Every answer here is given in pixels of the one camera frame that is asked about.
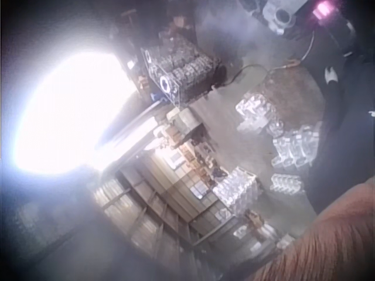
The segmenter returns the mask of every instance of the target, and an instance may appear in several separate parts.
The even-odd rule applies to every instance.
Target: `person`
[[[351,188],[247,281],[374,280],[375,177]]]
[[[374,175],[374,56],[354,53],[343,73],[324,71],[328,87],[318,154],[305,190],[319,214],[348,189]]]

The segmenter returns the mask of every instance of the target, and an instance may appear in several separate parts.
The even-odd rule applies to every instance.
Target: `dark clothing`
[[[325,120],[327,129],[306,182],[308,198],[317,213],[375,171],[375,66],[371,57],[353,57],[344,77],[330,83]]]

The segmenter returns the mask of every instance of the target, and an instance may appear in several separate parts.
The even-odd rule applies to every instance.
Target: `hair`
[[[348,191],[249,280],[374,280],[375,195],[364,185]]]

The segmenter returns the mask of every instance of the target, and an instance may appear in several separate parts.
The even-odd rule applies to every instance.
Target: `machinery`
[[[344,52],[353,44],[354,28],[342,15],[337,0],[240,0],[240,3],[253,17],[287,39],[308,35],[321,25]]]
[[[142,49],[142,54],[150,78],[180,108],[210,89],[219,60],[205,55],[179,34],[161,37],[161,46]]]

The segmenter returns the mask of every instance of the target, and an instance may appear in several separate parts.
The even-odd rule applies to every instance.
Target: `metal rack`
[[[150,78],[178,108],[209,90],[219,64],[181,35],[141,52]]]

